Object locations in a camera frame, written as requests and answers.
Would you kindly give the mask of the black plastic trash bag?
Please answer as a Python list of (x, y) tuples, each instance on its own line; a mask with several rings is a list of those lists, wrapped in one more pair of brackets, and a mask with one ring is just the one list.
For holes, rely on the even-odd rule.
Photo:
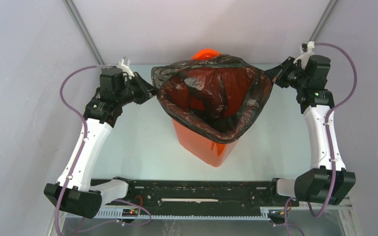
[(263, 70), (228, 54), (156, 66), (151, 79), (160, 105), (171, 118), (222, 144), (245, 134), (273, 88)]

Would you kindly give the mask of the orange plastic trash bin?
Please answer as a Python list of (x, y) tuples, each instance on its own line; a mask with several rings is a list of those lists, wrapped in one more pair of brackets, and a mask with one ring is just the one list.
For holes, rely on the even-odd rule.
[[(191, 60), (207, 60), (219, 56), (221, 53), (213, 49), (202, 49), (198, 51)], [(189, 96), (189, 108), (200, 108), (204, 110), (201, 102), (193, 96)], [(239, 140), (229, 144), (221, 144), (209, 140), (198, 133), (186, 128), (174, 119), (173, 125), (180, 145), (200, 160), (213, 167), (219, 167), (226, 160)]]

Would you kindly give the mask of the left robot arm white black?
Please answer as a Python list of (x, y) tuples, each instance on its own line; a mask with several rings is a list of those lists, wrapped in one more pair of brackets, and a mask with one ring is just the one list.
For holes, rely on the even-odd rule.
[(44, 195), (59, 210), (92, 219), (99, 209), (116, 199), (124, 205), (135, 201), (136, 192), (128, 183), (114, 178), (91, 185), (91, 174), (101, 148), (113, 130), (123, 106), (143, 104), (156, 94), (156, 89), (127, 65), (97, 65), (103, 72), (100, 86), (86, 105), (84, 113), (72, 106), (81, 122), (82, 130), (71, 158), (55, 183), (48, 183)]

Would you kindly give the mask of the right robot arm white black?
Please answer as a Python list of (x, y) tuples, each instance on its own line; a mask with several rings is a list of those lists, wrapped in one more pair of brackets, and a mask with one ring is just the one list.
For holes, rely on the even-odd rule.
[(296, 100), (306, 122), (311, 147), (310, 170), (296, 179), (273, 179), (267, 201), (278, 206), (287, 197), (310, 203), (339, 205), (356, 183), (339, 152), (335, 127), (335, 103), (326, 89), (331, 60), (312, 55), (308, 60), (288, 57), (282, 64), (265, 70), (265, 75), (282, 88), (296, 90)]

